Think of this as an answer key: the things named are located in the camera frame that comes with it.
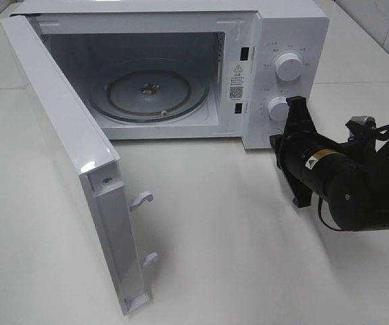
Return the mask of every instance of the control panel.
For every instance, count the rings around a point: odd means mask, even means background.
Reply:
[[[289,110],[286,98],[309,97],[328,19],[264,19],[262,24],[243,130],[247,149],[270,148],[270,136],[282,133],[285,126]]]

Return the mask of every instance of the black cable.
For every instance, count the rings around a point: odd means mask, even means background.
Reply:
[[[319,201],[318,201],[318,216],[319,216],[319,220],[323,223],[323,225],[325,225],[330,230],[333,230],[334,232],[344,232],[345,230],[343,230],[343,229],[333,228],[333,227],[327,225],[327,223],[324,221],[323,215],[321,213],[321,208],[322,207],[323,207],[323,199],[320,197]]]

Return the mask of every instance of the table surface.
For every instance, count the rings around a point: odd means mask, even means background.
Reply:
[[[155,193],[132,214],[139,253],[161,256],[153,302],[123,317],[94,226],[0,60],[0,324],[389,324],[389,231],[330,232],[315,206],[293,207],[271,150],[239,139],[113,142],[127,196]],[[309,101],[338,141],[353,115],[389,123],[389,80],[349,82]]]

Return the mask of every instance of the warning triangle symbol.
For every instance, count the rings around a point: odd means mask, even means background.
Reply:
[[[241,68],[240,65],[236,66],[234,69],[234,72],[242,72],[242,71],[243,71],[243,68]]]
[[[314,165],[315,162],[316,162],[316,159],[309,159],[309,161],[308,161],[309,168],[312,168],[312,166]]]

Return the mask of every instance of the qr code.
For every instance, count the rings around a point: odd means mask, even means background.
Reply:
[[[242,98],[243,97],[243,87],[231,87],[229,98]]]

